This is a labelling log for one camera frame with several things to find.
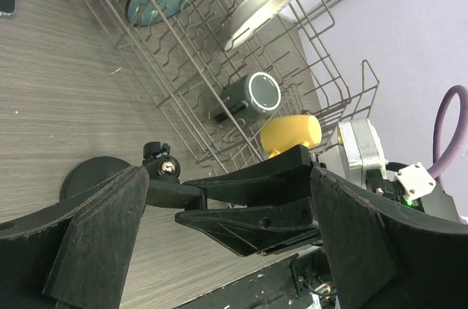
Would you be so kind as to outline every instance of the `white connector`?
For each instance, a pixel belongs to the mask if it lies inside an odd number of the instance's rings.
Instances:
[[[430,194],[436,185],[436,180],[430,176],[426,168],[424,168],[420,162],[400,169],[395,174],[395,180],[403,185],[405,190],[403,198],[407,202]]]

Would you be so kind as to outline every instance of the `cable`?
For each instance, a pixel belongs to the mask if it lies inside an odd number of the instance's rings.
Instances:
[[[311,293],[316,294],[319,297],[335,297],[336,296],[336,291],[332,291],[329,293],[320,293],[318,291],[315,291],[308,283],[306,283],[306,287],[309,289]]]
[[[440,140],[442,137],[442,123],[445,113],[452,98],[458,95],[460,98],[460,114],[458,116],[458,124],[453,134],[452,140],[448,144],[444,153],[440,155]],[[437,112],[436,122],[434,125],[434,139],[432,143],[432,162],[433,165],[428,169],[429,174],[442,185],[440,175],[454,160],[457,152],[464,143],[464,138],[468,133],[468,90],[462,85],[455,85],[450,88],[445,94],[439,111]]]

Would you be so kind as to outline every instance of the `yellow object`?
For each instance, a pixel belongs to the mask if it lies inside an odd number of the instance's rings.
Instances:
[[[260,132],[260,140],[272,158],[296,145],[312,149],[322,140],[322,129],[313,115],[287,115],[267,123]]]

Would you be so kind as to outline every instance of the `metal bolt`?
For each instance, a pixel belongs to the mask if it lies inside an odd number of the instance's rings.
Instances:
[[[176,165],[173,161],[164,161],[162,163],[161,170],[167,175],[172,175],[176,171]]]

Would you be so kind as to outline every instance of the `dish rack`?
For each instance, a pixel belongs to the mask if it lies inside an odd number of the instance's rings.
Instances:
[[[314,151],[325,150],[333,144],[339,121],[369,115],[379,85],[369,62],[363,61],[361,90],[351,94],[347,81],[356,79],[343,77],[322,42],[335,23],[325,0],[320,0],[320,23],[307,16],[301,0],[293,0],[286,8],[292,18],[277,16],[242,46],[223,51],[229,17],[242,1],[197,0],[167,19],[165,6],[148,0],[163,21],[135,27],[125,18],[127,0],[84,0],[145,88],[143,96],[151,97],[195,161],[215,175],[266,159],[260,130],[277,116],[315,115],[323,134]],[[256,71],[275,78],[282,102],[270,118],[247,125],[234,119],[219,95]],[[215,107],[229,120],[217,124]]]

